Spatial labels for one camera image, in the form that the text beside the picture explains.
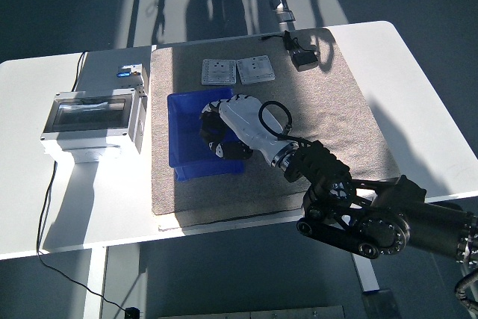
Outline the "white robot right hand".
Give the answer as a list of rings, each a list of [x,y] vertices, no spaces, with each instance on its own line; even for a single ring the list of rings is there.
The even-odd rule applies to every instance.
[[[201,138],[222,159],[246,160],[259,151],[271,167],[278,167],[298,148],[298,141],[288,136],[291,113],[277,101],[236,95],[209,102],[200,120]]]

